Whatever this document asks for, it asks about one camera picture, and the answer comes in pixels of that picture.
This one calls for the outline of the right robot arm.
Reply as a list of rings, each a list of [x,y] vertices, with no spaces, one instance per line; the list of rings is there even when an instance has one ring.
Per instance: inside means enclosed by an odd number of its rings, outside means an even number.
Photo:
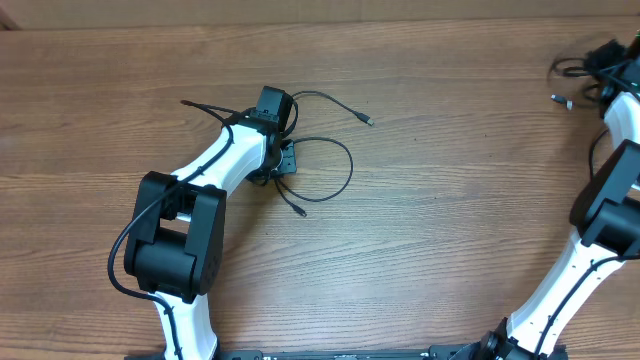
[[[562,254],[531,297],[456,359],[565,359],[557,341],[598,286],[639,257],[639,43],[611,40],[582,58],[555,60],[551,72],[589,76],[613,152],[576,198]]]

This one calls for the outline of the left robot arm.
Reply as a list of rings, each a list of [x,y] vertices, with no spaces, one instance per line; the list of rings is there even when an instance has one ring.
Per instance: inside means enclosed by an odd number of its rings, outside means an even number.
[[[243,180],[280,169],[296,107],[269,86],[242,112],[202,104],[221,121],[219,138],[190,164],[142,178],[132,220],[114,246],[125,250],[124,270],[138,282],[134,297],[158,310],[166,340],[158,358],[215,357],[207,294],[220,268],[227,199]]]

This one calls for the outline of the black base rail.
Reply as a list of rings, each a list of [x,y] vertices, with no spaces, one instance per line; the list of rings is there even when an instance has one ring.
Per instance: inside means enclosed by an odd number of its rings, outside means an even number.
[[[473,359],[479,343],[467,345],[432,345],[428,349],[377,351],[302,351],[263,353],[259,350],[220,351],[213,360],[448,360]]]

